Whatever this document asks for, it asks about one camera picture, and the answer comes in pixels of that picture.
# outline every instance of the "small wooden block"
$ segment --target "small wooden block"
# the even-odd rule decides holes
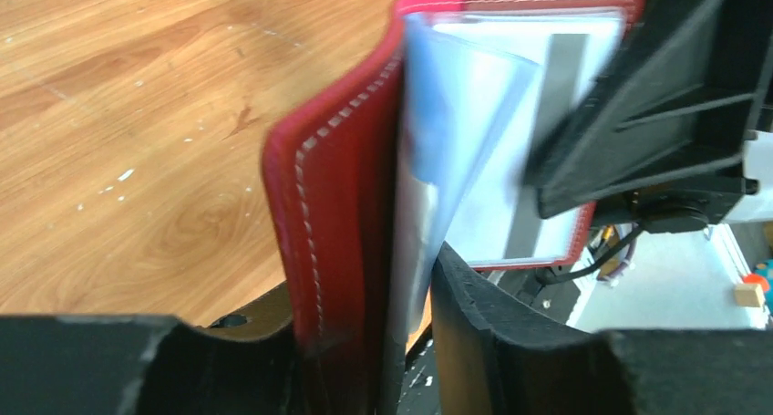
[[[762,285],[757,283],[736,285],[733,293],[739,306],[762,307],[765,304],[765,294],[762,292]]]

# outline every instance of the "wire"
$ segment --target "wire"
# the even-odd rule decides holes
[[[599,269],[608,261],[612,259],[617,253],[623,250],[628,244],[633,242],[638,236],[642,235],[642,233],[645,231],[644,225],[642,223],[639,223],[635,226],[635,228],[625,237],[620,239],[619,242],[614,244],[611,248],[609,248],[604,254],[602,254],[599,258],[597,258],[592,265],[580,269],[579,271],[574,272],[567,272],[564,274],[553,274],[550,272],[550,268],[542,268],[541,270],[537,270],[536,278],[537,281],[540,282],[542,285],[557,285],[559,283],[566,283],[567,281],[576,280],[577,278],[582,278],[586,275],[592,274]]]
[[[627,224],[621,224],[621,225],[614,225],[613,228],[614,228],[614,231],[617,233],[617,237],[620,238],[620,237],[625,237],[626,234],[630,233],[634,229],[634,226],[635,225],[633,225],[632,223],[627,223]],[[625,255],[628,253],[628,248],[630,247],[631,245],[628,245],[619,253],[617,253],[617,260],[622,262],[625,259]]]
[[[618,276],[622,275],[623,272],[625,272],[625,270],[627,268],[629,268],[633,264],[632,260],[634,258],[634,253],[635,252],[636,252],[636,240],[634,239],[631,242],[631,244],[628,245],[628,251],[625,253],[625,256],[620,261],[620,263],[617,264],[617,266],[609,274],[607,274],[605,276],[600,276],[599,275],[598,280],[601,280],[601,281],[612,281],[615,278],[617,278]]]
[[[603,228],[596,231],[593,234],[593,237],[588,241],[588,245],[593,246],[593,244],[601,244],[603,242],[603,232],[604,232]]]
[[[609,240],[610,237],[612,237],[612,233],[614,232],[614,228],[611,225],[608,225],[606,228],[604,228],[604,232],[602,235],[603,240],[606,242]]]

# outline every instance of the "white surface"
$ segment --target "white surface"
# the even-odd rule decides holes
[[[576,103],[587,94],[593,85],[593,78],[617,48],[624,30],[624,17],[617,11],[598,12],[596,16],[583,16],[582,12],[575,15],[524,16],[515,20],[500,17],[490,23],[446,23],[434,25],[434,28],[438,32],[526,57],[541,67],[546,63],[553,35],[588,35],[586,48],[578,49],[577,57],[582,58],[582,69],[575,91]],[[499,144],[459,205],[448,229],[446,240],[471,265],[549,263],[568,254],[578,210],[544,221],[541,229],[533,232],[538,236],[531,258],[503,259],[519,200],[520,181],[530,149],[543,77],[542,68],[518,113],[504,130]],[[476,119],[465,122],[470,126],[481,123],[486,122]]]
[[[572,272],[579,271],[592,264],[593,256],[591,255],[591,252],[588,251],[588,248],[583,248],[582,254],[580,255],[580,260],[574,264],[572,267]],[[588,301],[590,301],[591,295],[593,294],[593,289],[595,289],[596,285],[598,285],[598,282],[596,281],[596,274],[590,274],[582,278],[578,278],[574,280],[574,284],[577,285],[578,289],[580,289],[580,296],[577,297],[577,302],[574,303],[574,308],[569,314],[569,319],[566,320],[566,325],[569,327],[577,327],[577,322],[580,320],[580,316],[582,316],[582,311],[588,305]]]
[[[744,146],[744,176],[759,181],[759,192],[742,197],[725,217],[726,223],[773,220],[773,133],[758,131],[757,135]]]
[[[762,328],[764,311],[737,306],[733,297],[745,264],[733,255],[725,228],[729,231],[722,225],[711,241],[702,232],[645,233],[636,247],[633,270],[627,270],[616,287],[596,286],[575,326],[588,332]]]

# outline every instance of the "paint speck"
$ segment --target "paint speck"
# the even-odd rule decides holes
[[[127,171],[124,171],[121,176],[119,176],[119,181],[125,181],[131,176],[131,174],[134,173],[134,169],[129,169]]]

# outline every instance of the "red leather wallet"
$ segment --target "red leather wallet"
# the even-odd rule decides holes
[[[371,55],[271,129],[263,184],[293,304],[310,413],[372,413],[387,307],[402,16],[619,6],[644,0],[396,0]],[[576,259],[592,207],[578,230]]]

